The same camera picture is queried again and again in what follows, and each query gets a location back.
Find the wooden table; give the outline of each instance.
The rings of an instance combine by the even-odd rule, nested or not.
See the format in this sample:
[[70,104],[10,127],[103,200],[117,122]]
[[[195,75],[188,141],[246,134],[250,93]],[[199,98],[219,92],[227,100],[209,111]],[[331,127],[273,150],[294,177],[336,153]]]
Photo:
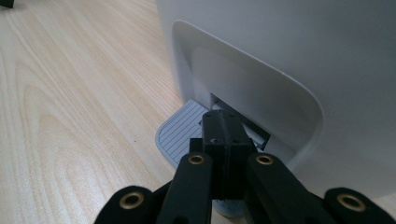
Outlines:
[[93,223],[117,190],[165,184],[154,136],[181,105],[153,0],[0,8],[0,223]]

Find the black metal part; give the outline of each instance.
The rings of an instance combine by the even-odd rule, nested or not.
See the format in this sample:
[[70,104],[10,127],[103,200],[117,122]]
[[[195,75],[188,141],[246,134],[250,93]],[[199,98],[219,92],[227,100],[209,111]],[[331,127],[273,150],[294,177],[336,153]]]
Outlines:
[[244,200],[248,223],[393,223],[385,211],[351,189],[331,189],[321,200],[277,157],[256,153],[238,117],[204,114],[203,138],[193,138],[172,182],[151,192],[118,191],[96,224],[210,223],[211,200]]
[[181,159],[157,223],[210,223],[212,165],[204,153],[190,153]]
[[395,223],[393,218],[364,195],[352,189],[330,189],[324,198],[326,209],[338,223]]
[[273,155],[251,155],[247,161],[247,180],[272,223],[336,223]]
[[0,7],[14,7],[14,0],[0,0]]
[[203,152],[214,160],[213,199],[242,200],[247,158],[256,148],[241,120],[224,110],[212,110],[202,119]]

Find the white machine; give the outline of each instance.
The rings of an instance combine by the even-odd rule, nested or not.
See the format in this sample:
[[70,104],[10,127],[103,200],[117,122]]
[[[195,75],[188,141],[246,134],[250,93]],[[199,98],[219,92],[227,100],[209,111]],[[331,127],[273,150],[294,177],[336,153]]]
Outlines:
[[182,98],[271,134],[312,192],[396,192],[396,1],[157,0]]

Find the light wood surface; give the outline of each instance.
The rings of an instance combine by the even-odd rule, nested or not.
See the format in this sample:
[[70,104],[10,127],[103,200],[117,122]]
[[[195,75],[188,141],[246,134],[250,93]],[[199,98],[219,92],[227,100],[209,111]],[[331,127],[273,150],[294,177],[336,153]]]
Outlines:
[[0,8],[0,223],[93,223],[117,190],[165,184],[154,136],[181,105],[153,0]]

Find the round brass ring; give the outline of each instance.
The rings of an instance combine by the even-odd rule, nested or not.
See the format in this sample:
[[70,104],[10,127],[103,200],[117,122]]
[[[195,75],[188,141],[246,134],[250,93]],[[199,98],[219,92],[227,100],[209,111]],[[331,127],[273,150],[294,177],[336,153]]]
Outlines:
[[[356,204],[350,204],[346,201],[346,199],[350,199]],[[364,212],[366,210],[366,205],[364,204],[364,202],[362,202],[358,197],[350,194],[339,194],[337,196],[337,201],[345,208],[355,212]]]
[[192,155],[189,156],[189,163],[194,165],[199,165],[205,162],[205,157],[201,155]]
[[262,165],[271,165],[272,163],[274,163],[274,160],[266,155],[260,155],[256,157],[256,161]]
[[[127,202],[128,198],[130,197],[136,197],[135,202],[133,203]],[[120,207],[123,209],[134,209],[140,206],[140,204],[142,204],[143,201],[145,201],[145,196],[141,192],[134,191],[122,196],[122,198],[120,199]]]

